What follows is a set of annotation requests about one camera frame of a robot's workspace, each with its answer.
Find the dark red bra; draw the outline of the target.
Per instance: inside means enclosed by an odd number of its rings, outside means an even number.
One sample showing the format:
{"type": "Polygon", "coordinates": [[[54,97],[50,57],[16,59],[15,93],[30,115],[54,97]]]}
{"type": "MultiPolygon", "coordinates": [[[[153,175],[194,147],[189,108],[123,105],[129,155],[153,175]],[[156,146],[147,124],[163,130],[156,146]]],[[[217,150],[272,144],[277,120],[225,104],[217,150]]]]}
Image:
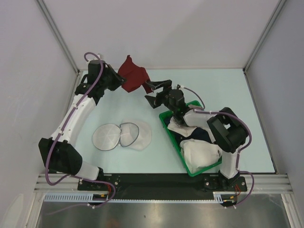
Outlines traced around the dark red bra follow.
{"type": "Polygon", "coordinates": [[[118,69],[118,75],[126,79],[122,88],[130,93],[138,89],[140,86],[144,88],[147,94],[152,93],[153,90],[147,85],[150,82],[148,73],[144,67],[137,66],[130,55],[118,69]]]}

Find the white mesh laundry bag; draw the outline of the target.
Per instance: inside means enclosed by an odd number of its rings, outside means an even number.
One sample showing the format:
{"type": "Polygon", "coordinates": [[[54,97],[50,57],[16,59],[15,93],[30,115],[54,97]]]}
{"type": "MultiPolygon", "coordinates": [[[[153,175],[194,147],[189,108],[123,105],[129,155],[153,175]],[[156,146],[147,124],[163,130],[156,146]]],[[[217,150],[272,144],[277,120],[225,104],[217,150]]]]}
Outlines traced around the white mesh laundry bag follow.
{"type": "Polygon", "coordinates": [[[137,120],[127,120],[120,125],[108,123],[96,129],[92,141],[101,151],[111,151],[117,146],[142,151],[152,141],[152,128],[137,120]]]}

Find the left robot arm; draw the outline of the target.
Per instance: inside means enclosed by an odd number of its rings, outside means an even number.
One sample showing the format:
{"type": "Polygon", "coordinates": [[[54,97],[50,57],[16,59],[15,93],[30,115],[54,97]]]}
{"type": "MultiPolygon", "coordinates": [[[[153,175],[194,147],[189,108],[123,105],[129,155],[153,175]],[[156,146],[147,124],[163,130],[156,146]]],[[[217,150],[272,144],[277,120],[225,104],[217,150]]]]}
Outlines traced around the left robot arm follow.
{"type": "Polygon", "coordinates": [[[103,169],[85,162],[75,149],[87,117],[95,109],[105,90],[114,91],[126,82],[103,60],[91,60],[88,73],[76,87],[72,104],[59,127],[49,138],[41,138],[38,148],[45,174],[56,171],[88,181],[95,190],[105,184],[103,169]]]}

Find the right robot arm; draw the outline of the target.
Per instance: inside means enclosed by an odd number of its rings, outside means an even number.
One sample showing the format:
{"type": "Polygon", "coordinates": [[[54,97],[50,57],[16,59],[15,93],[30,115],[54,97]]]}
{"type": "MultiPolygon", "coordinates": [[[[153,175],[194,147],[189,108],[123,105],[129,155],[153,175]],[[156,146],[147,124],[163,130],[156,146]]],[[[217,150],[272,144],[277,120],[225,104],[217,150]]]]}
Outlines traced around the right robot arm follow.
{"type": "Polygon", "coordinates": [[[150,106],[168,108],[160,114],[173,144],[177,147],[187,173],[194,177],[221,162],[218,185],[231,190],[240,176],[240,152],[252,141],[248,126],[229,108],[206,111],[204,103],[186,104],[183,89],[173,88],[171,80],[145,82],[151,91],[162,88],[156,96],[146,95],[150,106]]]}

